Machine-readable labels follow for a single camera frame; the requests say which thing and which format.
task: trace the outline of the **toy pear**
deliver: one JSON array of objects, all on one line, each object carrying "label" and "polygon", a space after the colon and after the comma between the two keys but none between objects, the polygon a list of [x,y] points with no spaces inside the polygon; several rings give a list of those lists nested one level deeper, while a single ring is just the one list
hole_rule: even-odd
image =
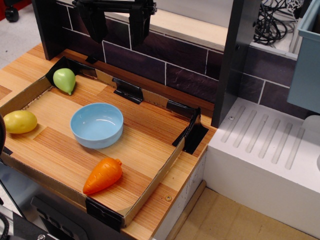
[{"label": "toy pear", "polygon": [[54,72],[53,82],[58,89],[71,95],[76,85],[76,76],[69,68],[60,68]]}]

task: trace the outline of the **purple brick wall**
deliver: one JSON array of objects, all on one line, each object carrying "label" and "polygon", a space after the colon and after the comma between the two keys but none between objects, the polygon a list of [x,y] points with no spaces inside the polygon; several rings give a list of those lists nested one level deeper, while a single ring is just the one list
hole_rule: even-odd
[{"label": "purple brick wall", "polygon": [[67,48],[214,103],[223,52],[156,32],[131,47],[129,25],[107,18],[109,34],[94,42],[73,6],[57,2]]},{"label": "purple brick wall", "polygon": [[[107,18],[109,34],[94,42],[73,6],[57,2],[67,47],[214,103],[223,52],[150,31],[131,47],[129,25]],[[287,102],[296,61],[250,47],[239,97],[304,119],[314,114]]]},{"label": "purple brick wall", "polygon": [[250,47],[239,97],[305,119],[312,111],[287,102],[296,61]]}]

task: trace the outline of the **orange carrot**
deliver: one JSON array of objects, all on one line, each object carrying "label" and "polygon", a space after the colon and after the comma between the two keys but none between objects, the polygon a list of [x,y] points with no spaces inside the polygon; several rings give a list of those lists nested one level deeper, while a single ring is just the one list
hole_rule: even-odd
[{"label": "orange carrot", "polygon": [[86,180],[83,193],[94,194],[114,184],[122,175],[121,165],[122,162],[119,159],[106,157],[101,160]]}]

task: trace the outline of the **black wheel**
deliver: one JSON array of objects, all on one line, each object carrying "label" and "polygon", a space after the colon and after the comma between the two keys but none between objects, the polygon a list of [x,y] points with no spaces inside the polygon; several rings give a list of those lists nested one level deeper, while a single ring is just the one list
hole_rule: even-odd
[{"label": "black wheel", "polygon": [[13,6],[8,7],[5,10],[5,18],[9,21],[9,22],[16,22],[19,19],[19,12],[16,8],[14,8]]}]

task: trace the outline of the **light blue bowl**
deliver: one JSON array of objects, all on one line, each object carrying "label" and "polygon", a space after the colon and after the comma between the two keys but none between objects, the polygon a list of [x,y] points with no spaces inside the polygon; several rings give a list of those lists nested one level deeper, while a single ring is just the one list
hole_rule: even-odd
[{"label": "light blue bowl", "polygon": [[70,121],[75,139],[84,147],[103,149],[114,144],[124,129],[121,111],[108,103],[92,103],[76,111]]}]

